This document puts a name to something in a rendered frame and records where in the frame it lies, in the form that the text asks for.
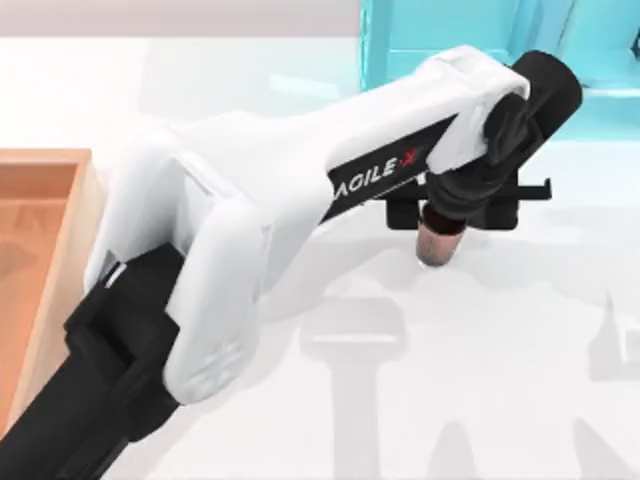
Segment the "salmon shallow box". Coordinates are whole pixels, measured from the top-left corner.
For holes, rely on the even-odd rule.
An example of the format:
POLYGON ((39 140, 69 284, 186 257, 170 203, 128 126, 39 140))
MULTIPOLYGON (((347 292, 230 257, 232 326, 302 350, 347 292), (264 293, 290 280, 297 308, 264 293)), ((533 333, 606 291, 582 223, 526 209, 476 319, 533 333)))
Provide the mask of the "salmon shallow box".
POLYGON ((87 148, 0 148, 0 428, 66 355, 103 207, 87 148))

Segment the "light blue rack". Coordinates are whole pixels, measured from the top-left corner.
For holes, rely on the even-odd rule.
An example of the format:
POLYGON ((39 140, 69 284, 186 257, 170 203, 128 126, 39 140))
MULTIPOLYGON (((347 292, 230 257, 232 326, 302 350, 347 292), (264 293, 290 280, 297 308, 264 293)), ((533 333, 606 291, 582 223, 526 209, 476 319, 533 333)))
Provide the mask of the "light blue rack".
POLYGON ((590 95, 640 109, 640 0, 361 0, 361 84, 469 44, 503 61, 558 56, 590 95))

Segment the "reddish brown cup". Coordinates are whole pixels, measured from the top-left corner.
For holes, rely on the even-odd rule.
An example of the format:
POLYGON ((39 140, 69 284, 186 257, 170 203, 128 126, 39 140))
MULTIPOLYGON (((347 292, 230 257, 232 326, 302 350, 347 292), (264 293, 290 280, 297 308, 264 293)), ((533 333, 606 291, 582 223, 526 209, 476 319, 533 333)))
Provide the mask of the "reddish brown cup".
POLYGON ((465 221, 445 217, 426 204, 418 224, 417 258, 430 267, 446 265, 453 257, 465 229, 465 221))

